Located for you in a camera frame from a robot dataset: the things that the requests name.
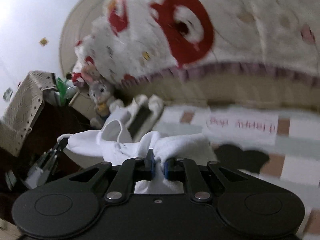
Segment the red white patterned quilt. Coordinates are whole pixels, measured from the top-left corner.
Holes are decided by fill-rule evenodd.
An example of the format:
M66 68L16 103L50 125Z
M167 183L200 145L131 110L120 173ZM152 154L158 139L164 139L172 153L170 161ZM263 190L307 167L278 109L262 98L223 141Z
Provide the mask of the red white patterned quilt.
M319 0L103 0L75 45L73 80L111 83L218 63L284 68L319 80Z

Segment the green plastic bag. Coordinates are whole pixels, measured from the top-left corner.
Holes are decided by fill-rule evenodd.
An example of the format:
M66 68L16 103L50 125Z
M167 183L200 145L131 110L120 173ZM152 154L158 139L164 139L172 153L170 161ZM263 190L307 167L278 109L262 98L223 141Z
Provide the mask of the green plastic bag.
M61 79L58 77L56 79L57 93L59 96L60 106L67 104L69 100L73 98L76 94L76 87L73 85L72 81L69 79Z

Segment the white shirt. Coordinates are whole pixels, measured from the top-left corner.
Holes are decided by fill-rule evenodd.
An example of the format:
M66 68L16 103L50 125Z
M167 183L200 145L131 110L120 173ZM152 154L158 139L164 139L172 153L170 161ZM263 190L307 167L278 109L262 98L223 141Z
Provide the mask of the white shirt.
M76 134L63 134L57 141L67 139L65 154L81 168L88 168L102 161L121 165L131 158L145 158L148 150L153 151L156 162L155 178L136 183L136 194L183 193L182 183L168 181L164 174L164 163L170 158L192 159L198 165L216 161L209 140L202 134L178 135L152 131L138 142L133 142L128 130L120 120L112 120L101 130L90 130Z

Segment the cream folded garment bottom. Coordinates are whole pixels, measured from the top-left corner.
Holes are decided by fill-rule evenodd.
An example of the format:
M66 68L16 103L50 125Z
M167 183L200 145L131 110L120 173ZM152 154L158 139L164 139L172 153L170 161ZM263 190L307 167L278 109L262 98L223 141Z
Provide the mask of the cream folded garment bottom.
M163 100L156 95L151 96L148 102L148 109L151 111L151 114L144 121L139 131L139 139L142 139L146 133L150 132L161 117L164 109Z

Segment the cream folded garment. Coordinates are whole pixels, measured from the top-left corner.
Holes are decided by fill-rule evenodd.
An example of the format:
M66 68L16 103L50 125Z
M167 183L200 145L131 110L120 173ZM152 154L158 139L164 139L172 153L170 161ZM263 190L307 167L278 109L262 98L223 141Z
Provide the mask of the cream folded garment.
M139 131L139 139L142 139L146 133L150 132L161 117L164 109L163 100L156 95L151 96L148 102L148 109L151 111L151 114L144 121Z
M132 102L129 103L127 106L124 106L124 103L120 100L117 99L110 105L110 112L116 113L116 112L124 112L127 113L127 116L123 118L123 114L120 117L120 120L123 121L125 124L126 128L129 128L129 126L132 124L134 121L135 117L137 116L139 110L142 107L146 107L148 105L148 97L146 95L140 94L138 96L135 96L132 99Z

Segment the pink bear plush toy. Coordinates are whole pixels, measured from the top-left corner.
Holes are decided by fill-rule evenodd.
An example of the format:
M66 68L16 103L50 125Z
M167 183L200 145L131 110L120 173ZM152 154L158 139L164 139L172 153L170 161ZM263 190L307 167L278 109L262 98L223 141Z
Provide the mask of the pink bear plush toy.
M94 81L98 81L101 79L100 73L97 71L96 67L92 64L87 64L82 67L81 76L89 85Z

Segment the patterned cloth covered furniture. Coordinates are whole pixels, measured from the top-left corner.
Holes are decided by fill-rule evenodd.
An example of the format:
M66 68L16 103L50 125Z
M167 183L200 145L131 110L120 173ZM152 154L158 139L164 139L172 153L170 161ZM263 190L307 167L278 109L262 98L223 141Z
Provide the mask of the patterned cloth covered furniture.
M1 117L1 148L17 157L44 103L45 91L56 89L55 74L29 72Z

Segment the beige nightstand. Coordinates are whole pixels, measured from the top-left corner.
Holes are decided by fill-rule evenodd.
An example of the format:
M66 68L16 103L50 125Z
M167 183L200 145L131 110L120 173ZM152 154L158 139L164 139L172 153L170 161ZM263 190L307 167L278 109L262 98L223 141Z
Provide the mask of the beige nightstand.
M94 102L79 92L73 96L68 105L89 120L97 116Z

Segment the cream folded garment upper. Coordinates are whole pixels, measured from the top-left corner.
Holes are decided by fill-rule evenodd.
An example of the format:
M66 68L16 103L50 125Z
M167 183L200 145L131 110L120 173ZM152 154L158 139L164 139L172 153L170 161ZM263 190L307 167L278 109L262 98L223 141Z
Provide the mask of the cream folded garment upper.
M116 113L116 112L124 112L127 113L127 116L123 118L123 114L120 117L120 120L123 121L125 124L126 128L129 128L129 126L132 124L134 121L135 117L137 116L139 110L142 107L146 107L148 105L148 97L146 95L140 94L138 96L135 96L132 99L132 102L129 103L127 106L124 106L124 103L120 100L117 99L110 105L110 112Z

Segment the grey bunny plush toy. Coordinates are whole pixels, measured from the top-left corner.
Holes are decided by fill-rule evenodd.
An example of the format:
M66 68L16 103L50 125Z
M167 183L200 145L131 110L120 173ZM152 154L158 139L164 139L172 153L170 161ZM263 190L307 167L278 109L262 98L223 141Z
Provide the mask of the grey bunny plush toy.
M90 120L90 125L101 129L116 107L124 107L124 103L114 96L114 86L108 81L97 80L89 85L89 97L94 102L94 110L97 114Z

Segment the black folded garment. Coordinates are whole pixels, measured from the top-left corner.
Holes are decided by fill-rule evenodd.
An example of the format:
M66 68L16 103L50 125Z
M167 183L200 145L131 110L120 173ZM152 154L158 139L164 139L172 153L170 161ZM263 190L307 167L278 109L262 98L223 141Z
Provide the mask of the black folded garment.
M148 107L142 106L137 115L133 119L133 122L128 127L128 131L131 135L131 138L134 139L135 136L138 134L139 129L143 126L144 122L147 118L151 115L151 111Z

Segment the black garment on rug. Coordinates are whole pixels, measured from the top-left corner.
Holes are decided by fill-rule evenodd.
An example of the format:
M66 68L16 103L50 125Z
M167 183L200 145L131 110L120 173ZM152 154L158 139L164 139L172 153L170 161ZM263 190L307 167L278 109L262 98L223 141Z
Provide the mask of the black garment on rug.
M257 150L242 150L232 144L223 144L214 149L214 153L224 167L245 170L259 174L262 167L269 162L267 153Z

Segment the checkered floor rug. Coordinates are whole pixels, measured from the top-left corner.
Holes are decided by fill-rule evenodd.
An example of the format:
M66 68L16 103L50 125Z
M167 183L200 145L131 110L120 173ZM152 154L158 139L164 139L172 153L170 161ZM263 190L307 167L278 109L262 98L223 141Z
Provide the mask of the checkered floor rug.
M168 106L153 129L169 136L202 133L213 147L234 144L244 151L265 152L269 160L258 172L244 172L295 193L305 206L298 237L319 239L319 114Z

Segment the beige bed frame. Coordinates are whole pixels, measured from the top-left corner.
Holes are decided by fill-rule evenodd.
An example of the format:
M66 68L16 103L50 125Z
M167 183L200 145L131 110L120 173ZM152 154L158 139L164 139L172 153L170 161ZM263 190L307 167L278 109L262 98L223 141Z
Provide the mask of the beige bed frame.
M76 62L76 39L89 33L100 15L103 0L80 0L69 13L60 36L59 59L63 74ZM186 72L165 70L136 82L120 85L125 98L156 94L168 104L237 104L252 108L302 108L319 111L319 80L284 68L218 63Z

